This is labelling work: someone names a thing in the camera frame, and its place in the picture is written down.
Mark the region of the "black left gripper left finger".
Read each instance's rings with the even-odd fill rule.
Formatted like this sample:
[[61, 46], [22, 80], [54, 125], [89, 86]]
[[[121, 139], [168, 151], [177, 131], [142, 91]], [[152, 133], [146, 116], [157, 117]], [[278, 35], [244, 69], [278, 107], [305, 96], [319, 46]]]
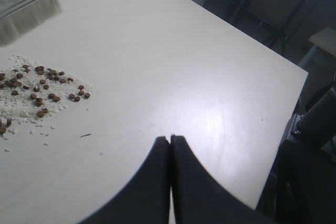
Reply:
[[170, 144], [157, 137], [131, 180], [82, 223], [169, 223], [169, 176]]

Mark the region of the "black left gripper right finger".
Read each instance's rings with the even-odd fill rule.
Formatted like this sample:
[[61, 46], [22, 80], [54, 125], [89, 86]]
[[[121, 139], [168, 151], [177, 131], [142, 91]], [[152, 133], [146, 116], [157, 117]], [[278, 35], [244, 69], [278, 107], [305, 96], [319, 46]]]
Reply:
[[185, 137], [171, 136], [176, 223], [274, 223], [223, 188], [202, 166]]

